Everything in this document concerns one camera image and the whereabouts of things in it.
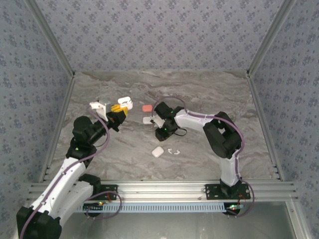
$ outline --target aluminum rail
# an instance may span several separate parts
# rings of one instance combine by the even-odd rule
[[[248,180],[255,192],[256,202],[286,202],[298,200],[293,182],[279,180]],[[30,185],[27,200],[33,201],[48,186],[49,181]],[[117,184],[124,203],[193,203],[235,202],[236,200],[207,200],[205,184],[219,184],[217,180],[203,181],[102,181]]]

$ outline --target pink eraser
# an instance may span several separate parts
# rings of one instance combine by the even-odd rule
[[[142,111],[143,112],[152,112],[153,106],[152,105],[143,105],[142,106]]]

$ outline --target floor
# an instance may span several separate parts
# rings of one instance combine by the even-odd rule
[[[63,122],[58,146],[48,170],[53,178],[61,166],[70,140],[74,120],[88,115],[89,102],[130,96],[134,107],[129,111],[120,132],[110,131],[108,147],[94,158],[87,173],[102,179],[219,179],[219,158],[211,150],[203,132],[189,130],[184,137],[172,136],[164,142],[155,137],[152,125],[142,124],[149,116],[142,105],[153,104],[165,95],[179,96],[191,111],[216,114],[226,112],[243,132],[246,147],[240,154],[239,171],[243,178],[274,177],[272,162],[259,123],[244,72],[77,72],[75,86]],[[165,101],[169,106],[181,105],[177,100]],[[96,145],[102,144],[105,138]],[[154,158],[151,151],[161,146],[165,152]],[[179,155],[167,149],[177,149]]]

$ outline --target small white object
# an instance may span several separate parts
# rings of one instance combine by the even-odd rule
[[[119,98],[118,103],[120,104],[121,108],[127,107],[128,110],[133,108],[133,102],[129,96]]]
[[[143,117],[143,124],[153,124],[151,122],[151,117]]]
[[[160,157],[162,154],[164,153],[164,149],[160,146],[156,147],[156,149],[154,149],[152,151],[152,155],[155,157],[155,158],[158,158]]]

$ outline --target blue floral wallpaper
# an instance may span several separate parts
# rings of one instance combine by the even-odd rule
[[[37,0],[75,71],[247,69],[282,0]]]
[[[255,74],[287,180],[319,238],[319,2],[297,0]]]
[[[68,77],[23,0],[0,1],[0,238],[38,180]]]

